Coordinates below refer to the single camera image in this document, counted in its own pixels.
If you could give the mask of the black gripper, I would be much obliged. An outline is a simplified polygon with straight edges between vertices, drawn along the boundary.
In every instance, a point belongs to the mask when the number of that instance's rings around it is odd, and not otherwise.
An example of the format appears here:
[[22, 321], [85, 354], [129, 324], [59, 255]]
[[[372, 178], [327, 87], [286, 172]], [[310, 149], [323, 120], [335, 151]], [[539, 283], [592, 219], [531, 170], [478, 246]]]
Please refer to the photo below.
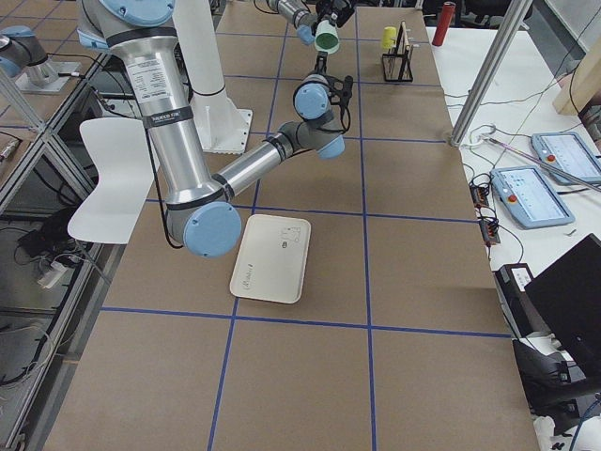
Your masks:
[[316, 2], [317, 21], [327, 20], [335, 26], [343, 26], [352, 16], [350, 0], [318, 0]]
[[327, 76], [327, 57], [325, 55], [318, 55], [316, 57], [316, 63], [313, 70], [313, 74], [322, 77]]

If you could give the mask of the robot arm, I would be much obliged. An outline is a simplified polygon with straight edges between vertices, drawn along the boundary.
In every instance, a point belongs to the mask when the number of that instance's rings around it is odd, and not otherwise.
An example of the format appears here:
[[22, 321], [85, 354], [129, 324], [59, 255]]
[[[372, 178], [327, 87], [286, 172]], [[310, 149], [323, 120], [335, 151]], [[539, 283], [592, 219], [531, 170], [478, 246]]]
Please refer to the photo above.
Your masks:
[[82, 1], [78, 33], [88, 48], [118, 57], [141, 112], [152, 170], [168, 190], [165, 238], [201, 257], [236, 244], [241, 220], [233, 198], [271, 169], [305, 150], [323, 159], [345, 148], [351, 77], [327, 73], [339, 47], [337, 31], [354, 14], [352, 1], [271, 1], [270, 11], [316, 48], [316, 65], [293, 95], [299, 120], [211, 173], [204, 145], [247, 130], [244, 113], [227, 97], [214, 22], [206, 1]]
[[334, 52], [339, 45], [338, 29], [354, 14], [356, 1], [317, 1], [314, 11], [302, 1], [267, 1], [267, 6], [294, 26], [303, 43]]

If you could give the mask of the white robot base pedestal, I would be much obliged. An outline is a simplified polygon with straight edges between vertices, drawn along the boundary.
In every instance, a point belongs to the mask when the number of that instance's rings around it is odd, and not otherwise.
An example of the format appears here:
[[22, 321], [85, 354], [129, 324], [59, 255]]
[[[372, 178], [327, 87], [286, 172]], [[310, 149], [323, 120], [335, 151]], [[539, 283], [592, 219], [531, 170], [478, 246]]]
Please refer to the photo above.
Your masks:
[[208, 1], [177, 1], [173, 13], [193, 97], [194, 123], [206, 152], [241, 154], [253, 112], [230, 100]]

